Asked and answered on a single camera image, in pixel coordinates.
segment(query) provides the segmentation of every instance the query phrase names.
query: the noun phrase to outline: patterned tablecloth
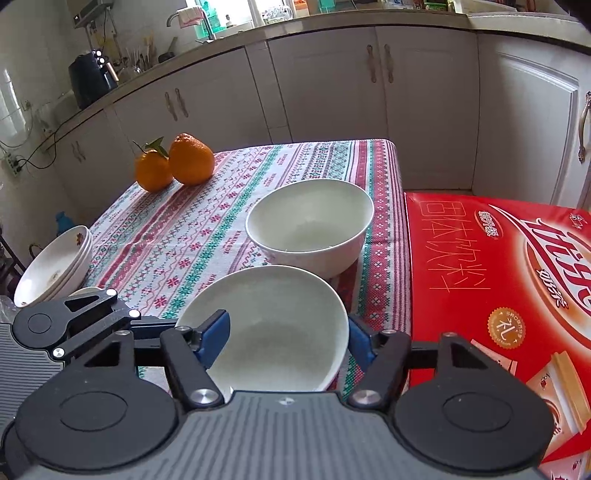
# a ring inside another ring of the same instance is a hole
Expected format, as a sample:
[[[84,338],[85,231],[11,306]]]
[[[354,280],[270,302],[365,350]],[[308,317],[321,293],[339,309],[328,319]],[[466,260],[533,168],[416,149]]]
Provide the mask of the patterned tablecloth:
[[[304,179],[347,180],[375,204],[359,261],[331,285],[349,312],[375,329],[410,332],[410,264],[404,198],[387,140],[270,145],[216,154],[213,178],[176,181],[158,194],[132,185],[92,227],[87,286],[115,288],[143,314],[173,319],[226,274],[266,259],[247,237],[248,210],[272,190]],[[336,385],[348,394],[361,371],[347,353]]]

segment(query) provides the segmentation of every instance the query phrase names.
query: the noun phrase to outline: countertop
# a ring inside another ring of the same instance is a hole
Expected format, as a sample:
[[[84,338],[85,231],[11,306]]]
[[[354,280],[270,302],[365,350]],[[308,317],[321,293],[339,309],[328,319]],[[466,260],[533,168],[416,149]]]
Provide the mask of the countertop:
[[[496,32],[508,35],[526,35],[532,38],[538,37],[541,41],[563,43],[567,47],[571,45],[577,50],[588,51],[591,54],[591,33],[573,17],[563,15],[513,12],[463,15],[451,12],[398,9],[357,10],[313,15],[254,28],[253,30],[221,38],[156,65],[142,75],[117,87],[85,110],[77,113],[60,128],[57,138],[60,139],[67,135],[75,127],[124,96],[209,57],[260,41],[285,37],[286,35],[369,25],[414,25]],[[47,141],[47,147],[52,144],[52,141]]]

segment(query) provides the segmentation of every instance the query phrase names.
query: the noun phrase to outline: red box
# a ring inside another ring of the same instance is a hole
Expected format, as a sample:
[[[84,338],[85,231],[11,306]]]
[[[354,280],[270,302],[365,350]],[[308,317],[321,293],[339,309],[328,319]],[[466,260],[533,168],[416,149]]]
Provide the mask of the red box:
[[[548,404],[542,470],[591,472],[591,216],[583,210],[406,193],[413,339],[457,332]],[[428,380],[413,371],[411,385]]]

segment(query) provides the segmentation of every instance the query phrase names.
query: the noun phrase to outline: kitchen cabinet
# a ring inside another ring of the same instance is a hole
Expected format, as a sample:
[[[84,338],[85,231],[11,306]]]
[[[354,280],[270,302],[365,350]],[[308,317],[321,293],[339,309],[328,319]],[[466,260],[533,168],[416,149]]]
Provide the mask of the kitchen cabinet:
[[[377,45],[374,27],[269,41],[294,142],[387,137]]]
[[[472,32],[376,27],[388,138],[405,189],[471,189],[479,116]]]
[[[163,136],[168,148],[184,132],[213,151],[271,142],[243,48],[164,77],[117,102],[115,112],[139,144]]]
[[[53,147],[48,151],[53,155]],[[134,154],[120,142],[105,111],[57,143],[54,164],[84,225],[92,223],[134,182]]]
[[[480,132],[473,191],[575,207],[586,194],[591,159],[587,119],[591,59],[523,38],[479,34]]]

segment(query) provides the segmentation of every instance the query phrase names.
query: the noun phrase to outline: cabinet handle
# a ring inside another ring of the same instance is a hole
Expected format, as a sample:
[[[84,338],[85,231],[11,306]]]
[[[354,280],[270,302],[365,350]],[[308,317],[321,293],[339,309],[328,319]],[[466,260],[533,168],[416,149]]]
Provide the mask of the cabinet handle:
[[[80,158],[80,155],[78,155],[78,152],[74,148],[74,144],[71,144],[71,145],[72,145],[72,154],[74,155],[76,160],[78,160],[79,163],[82,163],[82,159]]]
[[[80,156],[82,157],[82,160],[86,160],[86,155],[84,155],[84,153],[82,152],[82,150],[80,149],[80,144],[78,143],[78,140],[76,140],[76,148],[78,148],[78,153],[80,154]]]
[[[579,120],[579,161],[581,163],[585,161],[585,155],[587,154],[587,151],[585,150],[584,134],[585,121],[587,120],[589,109],[591,109],[591,92],[587,92],[587,95],[585,96],[585,108],[583,109],[581,120]]]
[[[178,121],[177,112],[174,111],[174,105],[170,101],[170,95],[168,94],[168,92],[164,93],[164,98],[166,99],[166,108],[168,108],[170,115],[173,116],[175,122]]]
[[[183,115],[186,118],[189,118],[189,112],[187,112],[187,107],[184,104],[184,100],[183,97],[181,96],[181,91],[178,88],[175,88],[174,91],[177,94],[177,100],[178,100],[178,104],[181,106],[181,110],[183,111]]]
[[[371,74],[371,81],[372,83],[375,83],[378,79],[375,76],[374,48],[371,45],[368,45],[368,66]]]
[[[386,55],[386,68],[388,69],[388,83],[394,82],[394,62],[392,61],[392,54],[390,53],[390,45],[384,45],[384,53]]]

